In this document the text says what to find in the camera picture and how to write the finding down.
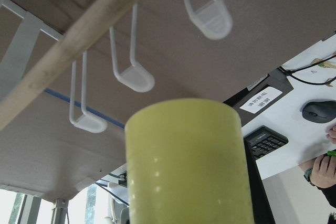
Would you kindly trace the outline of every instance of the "black monitor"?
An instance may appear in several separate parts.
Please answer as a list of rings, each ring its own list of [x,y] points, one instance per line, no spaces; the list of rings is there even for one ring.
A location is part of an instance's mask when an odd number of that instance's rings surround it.
[[[244,141],[255,224],[275,224],[264,185],[248,142]]]

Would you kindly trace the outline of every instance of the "computer mouse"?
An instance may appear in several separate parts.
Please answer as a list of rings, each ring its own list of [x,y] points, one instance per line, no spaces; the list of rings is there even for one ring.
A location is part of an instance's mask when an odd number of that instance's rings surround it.
[[[336,101],[308,102],[302,116],[310,122],[328,123],[336,118]]]

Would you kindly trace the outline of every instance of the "yellow cylinder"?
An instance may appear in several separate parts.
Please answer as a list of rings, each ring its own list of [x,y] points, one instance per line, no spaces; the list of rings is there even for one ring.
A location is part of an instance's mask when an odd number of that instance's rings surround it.
[[[151,105],[125,127],[132,224],[254,223],[240,118],[205,99]]]

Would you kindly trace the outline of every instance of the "wristwatch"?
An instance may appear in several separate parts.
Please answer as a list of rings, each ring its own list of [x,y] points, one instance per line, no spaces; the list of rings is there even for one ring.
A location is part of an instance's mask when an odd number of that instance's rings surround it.
[[[305,174],[303,175],[306,179],[306,181],[309,182],[310,185],[312,186],[315,186],[311,181],[310,181],[310,175],[311,175],[311,172],[313,171],[313,168],[309,168],[306,170]]]

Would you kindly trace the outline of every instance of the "white desk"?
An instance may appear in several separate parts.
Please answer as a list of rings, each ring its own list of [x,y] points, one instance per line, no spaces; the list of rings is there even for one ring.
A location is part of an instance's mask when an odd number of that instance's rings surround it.
[[[322,42],[319,41],[304,52],[283,64],[285,69],[297,69],[309,65],[314,58],[325,59],[336,51],[336,35]],[[336,58],[328,61],[336,65]],[[293,74],[310,81],[325,82],[336,76],[336,69],[314,66]],[[326,132],[336,124],[336,119],[329,123],[313,123],[302,117],[302,108],[309,101],[336,100],[335,87],[313,86],[288,78],[294,90],[273,104],[243,127],[246,136],[261,125],[265,125],[286,136],[289,143],[280,149],[257,160],[262,179],[281,173],[307,160],[315,158],[333,145],[326,138]]]

